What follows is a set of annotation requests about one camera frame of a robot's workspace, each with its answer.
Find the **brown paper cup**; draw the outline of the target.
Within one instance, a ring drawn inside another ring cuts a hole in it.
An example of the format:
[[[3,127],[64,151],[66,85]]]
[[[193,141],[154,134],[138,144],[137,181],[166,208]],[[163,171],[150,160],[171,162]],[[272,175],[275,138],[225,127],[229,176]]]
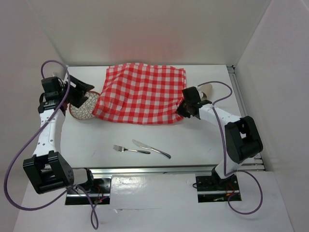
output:
[[[197,87],[201,100],[209,100],[212,95],[212,84],[203,84]]]

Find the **red white checkered cloth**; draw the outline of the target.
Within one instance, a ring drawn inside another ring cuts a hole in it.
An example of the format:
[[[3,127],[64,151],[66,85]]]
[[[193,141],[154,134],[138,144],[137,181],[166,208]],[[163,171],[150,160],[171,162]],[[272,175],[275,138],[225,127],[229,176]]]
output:
[[[116,123],[174,124],[186,88],[186,71],[168,65],[124,63],[106,70],[93,116]]]

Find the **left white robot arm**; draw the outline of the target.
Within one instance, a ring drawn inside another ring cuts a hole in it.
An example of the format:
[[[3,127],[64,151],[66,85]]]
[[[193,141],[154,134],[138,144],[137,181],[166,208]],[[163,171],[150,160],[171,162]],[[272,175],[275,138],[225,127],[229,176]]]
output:
[[[89,193],[95,188],[93,175],[87,168],[74,170],[61,155],[60,143],[67,106],[82,106],[94,86],[70,76],[69,82],[45,78],[42,87],[38,107],[42,131],[32,157],[23,161],[23,169],[38,194],[73,185]]]

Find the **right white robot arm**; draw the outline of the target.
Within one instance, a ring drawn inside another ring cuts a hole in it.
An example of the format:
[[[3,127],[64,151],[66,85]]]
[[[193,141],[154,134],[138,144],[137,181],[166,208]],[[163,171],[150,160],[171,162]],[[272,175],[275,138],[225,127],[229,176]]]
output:
[[[211,101],[201,99],[201,92],[196,87],[186,88],[182,93],[177,114],[186,118],[194,116],[219,127],[224,159],[212,169],[209,183],[215,189],[222,189],[246,159],[263,150],[255,121],[250,116],[230,114]]]

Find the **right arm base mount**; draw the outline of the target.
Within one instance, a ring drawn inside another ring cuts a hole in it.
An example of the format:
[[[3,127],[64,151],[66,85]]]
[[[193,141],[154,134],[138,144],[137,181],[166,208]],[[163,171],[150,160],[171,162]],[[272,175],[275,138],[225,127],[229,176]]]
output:
[[[241,201],[239,184],[235,175],[215,184],[210,176],[196,176],[196,182],[192,185],[197,190],[199,203],[216,203],[230,201]]]

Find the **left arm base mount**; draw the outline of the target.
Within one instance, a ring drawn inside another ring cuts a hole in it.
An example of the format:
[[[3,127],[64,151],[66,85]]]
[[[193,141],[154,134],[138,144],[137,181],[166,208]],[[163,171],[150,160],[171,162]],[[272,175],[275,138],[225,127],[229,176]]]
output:
[[[110,204],[111,176],[94,178],[92,184],[85,184],[83,188],[89,195],[93,205]],[[65,205],[89,205],[86,194],[78,187],[74,187],[66,195]]]

